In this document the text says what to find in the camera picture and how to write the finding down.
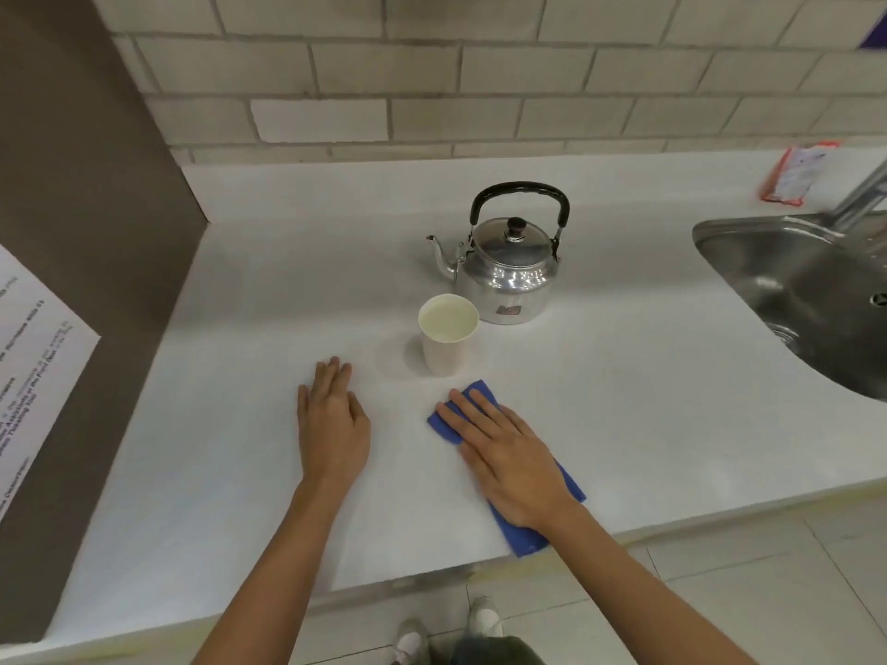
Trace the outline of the person's left hand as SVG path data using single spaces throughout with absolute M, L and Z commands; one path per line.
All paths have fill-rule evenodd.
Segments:
M 352 420 L 349 414 L 349 392 L 352 376 L 350 363 L 341 362 L 338 410 L 325 411 L 325 369 L 327 362 L 316 364 L 314 379 L 308 386 L 312 408 L 311 438 L 299 438 L 304 480 L 325 491 L 347 495 L 369 457 L 368 450 L 354 447 L 350 439 Z

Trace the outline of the person's right hand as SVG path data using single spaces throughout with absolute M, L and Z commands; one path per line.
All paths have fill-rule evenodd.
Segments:
M 470 418 L 476 413 L 457 389 L 449 391 L 446 402 L 455 402 Z M 577 501 L 564 484 L 548 446 L 517 413 L 501 405 L 500 409 L 519 425 L 519 434 L 488 438 L 475 426 L 466 425 L 457 449 L 484 497 L 505 519 L 547 536 L 557 517 L 574 511 Z

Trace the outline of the blue cleaning cloth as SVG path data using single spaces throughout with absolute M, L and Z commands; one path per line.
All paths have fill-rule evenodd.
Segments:
M 463 396 L 472 402 L 472 404 L 480 411 L 481 407 L 471 399 L 471 392 L 473 391 L 480 392 L 493 406 L 497 409 L 500 408 L 496 396 L 482 379 L 473 381 L 461 392 Z M 446 423 L 438 412 L 432 412 L 427 419 L 427 424 L 438 434 L 438 436 L 449 442 L 450 445 L 458 447 L 463 442 L 462 437 Z M 582 488 L 579 487 L 559 462 L 556 462 L 556 464 L 560 470 L 564 484 L 571 493 L 573 499 L 580 503 L 585 502 L 586 495 L 582 491 Z M 537 530 L 512 524 L 502 516 L 492 502 L 487 501 L 487 503 L 509 549 L 517 558 L 527 557 L 549 547 L 548 539 L 541 535 Z

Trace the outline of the person's right forearm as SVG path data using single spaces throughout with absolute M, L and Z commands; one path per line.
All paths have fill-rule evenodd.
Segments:
M 637 665 L 758 665 L 637 562 L 580 503 L 534 517 Z

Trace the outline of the person's left forearm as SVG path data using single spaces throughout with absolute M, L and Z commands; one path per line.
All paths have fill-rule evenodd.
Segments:
M 308 478 L 191 665 L 287 665 L 353 480 Z

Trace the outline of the white paper cup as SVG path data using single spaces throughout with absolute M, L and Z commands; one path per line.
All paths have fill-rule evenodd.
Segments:
M 418 326 L 425 364 L 438 377 L 454 375 L 468 359 L 468 343 L 480 315 L 468 299 L 443 293 L 419 309 Z

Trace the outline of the person's right white shoe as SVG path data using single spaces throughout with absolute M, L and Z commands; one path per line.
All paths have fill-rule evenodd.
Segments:
M 468 615 L 468 636 L 505 637 L 503 619 L 491 598 L 480 597 L 472 601 Z

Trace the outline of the person's white shoe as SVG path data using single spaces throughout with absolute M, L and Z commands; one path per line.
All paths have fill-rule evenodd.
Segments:
M 391 665 L 431 665 L 427 630 L 417 619 L 401 623 L 393 643 Z
M 505 637 L 503 619 L 491 598 L 480 597 L 472 601 L 468 615 L 468 636 Z

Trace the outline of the person's left white shoe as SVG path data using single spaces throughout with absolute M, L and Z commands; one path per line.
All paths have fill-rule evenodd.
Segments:
M 401 623 L 393 643 L 391 665 L 431 665 L 427 630 L 417 619 Z

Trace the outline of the person's dark trousers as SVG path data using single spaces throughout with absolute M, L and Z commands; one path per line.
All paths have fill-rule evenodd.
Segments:
M 467 635 L 453 647 L 448 665 L 546 665 L 520 637 Z

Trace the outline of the white printed paper sheet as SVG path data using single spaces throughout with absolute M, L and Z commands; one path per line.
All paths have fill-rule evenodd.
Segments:
M 99 341 L 0 245 L 0 522 Z

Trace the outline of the brown cabinet side panel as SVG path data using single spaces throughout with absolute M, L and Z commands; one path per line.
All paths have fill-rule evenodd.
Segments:
M 0 0 L 0 245 L 99 335 L 0 520 L 0 646 L 49 632 L 206 228 L 92 0 Z

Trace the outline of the stainless steel sink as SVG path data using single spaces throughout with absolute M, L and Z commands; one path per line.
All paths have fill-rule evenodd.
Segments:
M 711 220 L 693 227 L 710 266 L 792 354 L 887 402 L 887 270 L 814 221 Z

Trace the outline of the red and white packet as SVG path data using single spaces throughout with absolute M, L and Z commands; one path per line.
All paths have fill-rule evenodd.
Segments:
M 827 158 L 842 144 L 838 140 L 825 140 L 789 147 L 761 184 L 758 199 L 764 203 L 801 207 Z

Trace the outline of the silver faucet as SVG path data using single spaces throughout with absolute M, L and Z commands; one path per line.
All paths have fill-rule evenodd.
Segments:
M 887 200 L 887 158 L 827 214 L 826 227 L 837 234 L 848 234 Z

